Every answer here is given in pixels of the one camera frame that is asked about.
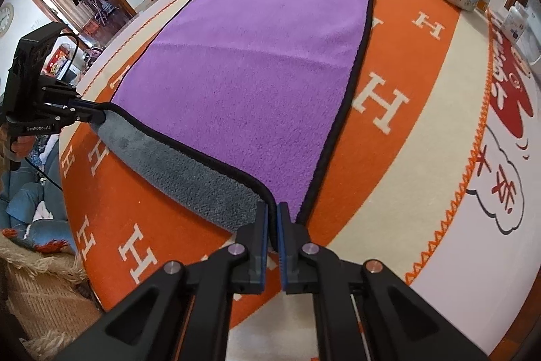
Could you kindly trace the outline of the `person's left hand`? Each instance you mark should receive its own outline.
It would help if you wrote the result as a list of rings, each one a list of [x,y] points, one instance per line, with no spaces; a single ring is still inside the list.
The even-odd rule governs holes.
[[[19,136],[15,141],[10,142],[9,155],[11,160],[21,162],[29,155],[36,142],[36,136]]]

